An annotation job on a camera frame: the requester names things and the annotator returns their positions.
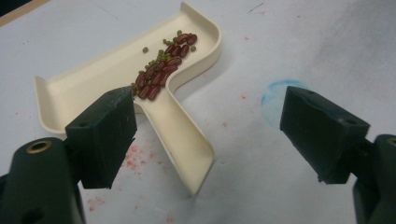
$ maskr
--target blue stain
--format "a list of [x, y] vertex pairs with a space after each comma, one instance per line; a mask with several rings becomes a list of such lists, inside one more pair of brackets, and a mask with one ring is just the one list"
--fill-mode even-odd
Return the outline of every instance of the blue stain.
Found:
[[307, 89], [306, 85], [299, 80], [285, 79], [270, 84], [262, 96], [262, 115], [274, 128], [279, 128], [283, 101], [288, 86]]

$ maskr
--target white plastic tray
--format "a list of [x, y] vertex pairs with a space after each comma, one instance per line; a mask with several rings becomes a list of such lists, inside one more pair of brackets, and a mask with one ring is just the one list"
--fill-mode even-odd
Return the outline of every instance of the white plastic tray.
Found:
[[[180, 11], [145, 33], [59, 76], [35, 77], [35, 91], [42, 126], [64, 134], [64, 127], [107, 91], [135, 81], [137, 72], [164, 49], [164, 38], [177, 30], [198, 35], [197, 50], [167, 80], [153, 102], [134, 100], [135, 113], [145, 113], [191, 194], [201, 187], [214, 160], [212, 146], [173, 92], [203, 73], [220, 55], [221, 33], [216, 24], [182, 2]], [[148, 47], [148, 53], [142, 48]]]

